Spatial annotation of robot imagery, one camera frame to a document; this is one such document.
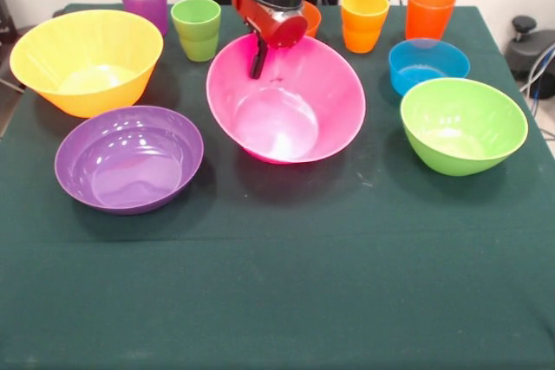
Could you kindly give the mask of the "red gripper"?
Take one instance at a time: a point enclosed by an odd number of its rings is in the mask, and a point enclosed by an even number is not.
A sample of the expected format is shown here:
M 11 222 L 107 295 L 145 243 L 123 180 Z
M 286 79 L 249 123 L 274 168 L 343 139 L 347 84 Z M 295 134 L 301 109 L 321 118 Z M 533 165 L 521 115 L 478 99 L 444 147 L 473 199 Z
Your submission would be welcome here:
M 278 10 L 258 0 L 232 0 L 243 21 L 257 34 L 257 50 L 252 58 L 249 76 L 260 78 L 269 47 L 290 48 L 305 35 L 308 23 L 303 15 L 303 5 L 292 10 Z

